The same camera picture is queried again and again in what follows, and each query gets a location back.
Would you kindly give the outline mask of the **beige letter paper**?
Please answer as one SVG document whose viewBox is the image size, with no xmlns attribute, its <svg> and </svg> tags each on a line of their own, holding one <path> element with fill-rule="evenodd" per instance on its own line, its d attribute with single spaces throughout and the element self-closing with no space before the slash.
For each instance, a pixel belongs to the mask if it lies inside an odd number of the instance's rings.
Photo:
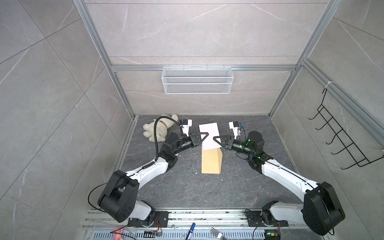
<svg viewBox="0 0 384 240">
<path fill-rule="evenodd" d="M 219 136 L 219 128 L 217 123 L 209 123 L 209 124 L 202 124 L 199 125 L 199 130 L 200 133 L 203 132 L 208 132 L 209 136 L 204 140 L 202 143 L 203 145 L 203 150 L 213 150 L 213 149 L 218 149 L 221 148 L 219 144 L 214 142 L 213 137 Z"/>
</svg>

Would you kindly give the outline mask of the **yellow envelope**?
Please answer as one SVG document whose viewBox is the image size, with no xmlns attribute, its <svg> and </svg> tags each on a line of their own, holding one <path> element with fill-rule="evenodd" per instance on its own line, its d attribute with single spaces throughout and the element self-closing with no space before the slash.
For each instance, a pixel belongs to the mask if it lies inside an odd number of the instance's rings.
<svg viewBox="0 0 384 240">
<path fill-rule="evenodd" d="M 221 148 L 204 150 L 202 148 L 202 174 L 220 174 L 223 153 Z"/>
</svg>

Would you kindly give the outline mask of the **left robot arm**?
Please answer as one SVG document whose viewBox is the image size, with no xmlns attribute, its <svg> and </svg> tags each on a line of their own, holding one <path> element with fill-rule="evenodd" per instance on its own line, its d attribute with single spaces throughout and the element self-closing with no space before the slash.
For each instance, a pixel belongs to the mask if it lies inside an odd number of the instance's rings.
<svg viewBox="0 0 384 240">
<path fill-rule="evenodd" d="M 166 133 L 165 141 L 158 146 L 158 126 L 166 127 L 166 123 L 174 123 L 180 133 Z M 115 171 L 109 181 L 103 183 L 97 205 L 94 207 L 107 213 L 114 220 L 122 223 L 126 219 L 139 221 L 143 226 L 149 227 L 155 220 L 156 209 L 144 201 L 138 201 L 138 191 L 155 177 L 171 170 L 178 161 L 177 155 L 185 150 L 199 146 L 209 136 L 208 132 L 186 133 L 183 127 L 188 121 L 178 122 L 169 116 L 160 116 L 155 119 L 152 126 L 155 143 L 155 158 L 147 164 L 134 170 L 123 172 Z"/>
</svg>

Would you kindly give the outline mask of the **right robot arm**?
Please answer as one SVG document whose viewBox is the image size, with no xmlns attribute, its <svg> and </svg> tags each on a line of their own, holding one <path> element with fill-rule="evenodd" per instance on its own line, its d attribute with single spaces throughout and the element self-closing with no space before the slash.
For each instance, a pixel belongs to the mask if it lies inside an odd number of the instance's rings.
<svg viewBox="0 0 384 240">
<path fill-rule="evenodd" d="M 232 136 L 216 136 L 213 140 L 221 147 L 243 155 L 250 167 L 269 177 L 295 194 L 301 204 L 271 201 L 263 206 L 262 222 L 273 226 L 281 221 L 307 225 L 314 233 L 334 235 L 335 226 L 345 219 L 345 212 L 332 185 L 309 180 L 286 168 L 264 151 L 262 134 L 251 131 L 245 141 Z"/>
</svg>

